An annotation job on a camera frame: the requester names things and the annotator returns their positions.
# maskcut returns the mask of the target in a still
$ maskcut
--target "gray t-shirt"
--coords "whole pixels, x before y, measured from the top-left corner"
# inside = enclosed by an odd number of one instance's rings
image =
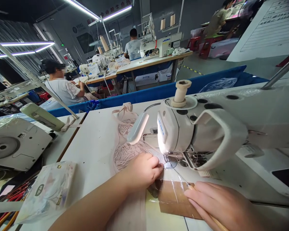
[[[130,61],[141,58],[140,40],[129,41],[125,46],[125,52],[129,55]]]

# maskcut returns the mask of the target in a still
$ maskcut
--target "wall logo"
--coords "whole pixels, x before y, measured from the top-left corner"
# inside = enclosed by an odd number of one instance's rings
[[[86,29],[86,27],[84,27],[83,24],[80,23],[80,24],[77,24],[75,27],[73,27],[73,32],[75,34],[77,34],[77,33],[81,32],[81,31],[83,31],[85,29]]]

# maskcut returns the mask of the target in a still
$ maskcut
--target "wall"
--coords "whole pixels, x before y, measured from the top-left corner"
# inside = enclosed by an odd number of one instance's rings
[[[182,14],[180,31],[183,39],[190,38],[190,31],[201,27],[200,25],[209,22],[215,11],[222,7],[224,0],[185,0]],[[182,1],[178,0],[150,0],[155,33],[157,38],[167,36],[169,32],[176,33],[178,29],[168,32],[159,32],[161,20],[166,19],[166,27],[170,26],[170,16],[176,14],[176,23],[179,23]]]
[[[90,0],[83,0],[82,4],[97,15],[103,13],[105,17],[107,13],[112,13],[111,10],[114,10],[113,12],[115,12],[117,8],[120,10],[121,8],[126,7],[127,3],[131,2],[132,0],[109,0],[94,1],[93,3],[93,1]],[[55,46],[62,56],[66,54],[65,48],[67,48],[72,57],[80,64],[86,63],[86,58],[95,54],[97,45],[101,46],[101,44],[97,44],[98,35],[102,34],[107,41],[105,29],[102,23],[97,23],[96,25],[89,27],[88,24],[91,22],[92,19],[90,16],[84,14],[73,6],[68,6],[52,15],[50,18],[38,23],[38,27],[41,29],[41,31],[43,31],[48,39],[56,42]],[[113,20],[110,19],[110,21],[105,23],[105,26],[107,31],[115,29],[116,33],[121,33],[124,49],[125,44],[129,41],[130,30],[138,24],[140,24],[140,7],[139,2],[136,1],[135,6],[131,11],[123,14],[123,16],[118,16]],[[89,52],[84,52],[77,40],[77,38],[81,35],[83,39],[83,46],[86,46],[86,43],[90,44],[94,42],[94,47],[87,46],[87,51]],[[113,32],[110,35],[110,40],[112,41],[112,39],[115,39]]]

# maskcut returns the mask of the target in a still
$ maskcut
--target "fluorescent light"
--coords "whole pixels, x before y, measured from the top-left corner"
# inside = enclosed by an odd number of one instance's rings
[[[103,18],[103,20],[106,21],[106,20],[108,20],[108,19],[111,19],[111,18],[113,18],[113,17],[116,17],[116,16],[119,15],[119,14],[122,14],[122,13],[124,13],[124,12],[126,12],[126,11],[129,11],[131,8],[132,8],[132,6],[129,6],[129,7],[127,7],[127,8],[124,8],[123,10],[120,10],[120,11],[114,13],[114,14],[111,14],[111,15],[109,15],[109,16],[106,17],[106,18]]]
[[[75,0],[65,0],[66,2],[68,2],[69,4],[75,6],[76,8],[78,8],[79,10],[81,10],[82,12],[90,15],[91,17],[95,18],[96,20],[99,19],[99,17],[94,14],[93,12],[91,12],[90,10],[88,10],[86,7],[84,7],[83,5],[81,5],[79,2],[75,1]]]
[[[26,52],[19,52],[19,53],[12,53],[13,56],[20,56],[20,55],[29,55],[35,54],[35,51],[26,51]],[[7,55],[0,55],[0,58],[7,57]]]
[[[17,46],[39,46],[53,44],[53,41],[49,42],[19,42],[19,43],[0,43],[4,47],[17,47]]]
[[[51,47],[51,46],[54,45],[54,44],[55,44],[55,43],[49,44],[49,45],[47,45],[47,46],[45,46],[45,47],[42,47],[41,49],[35,50],[35,52],[38,53],[38,52],[40,52],[40,51],[42,51],[42,50],[47,49],[48,47]]]

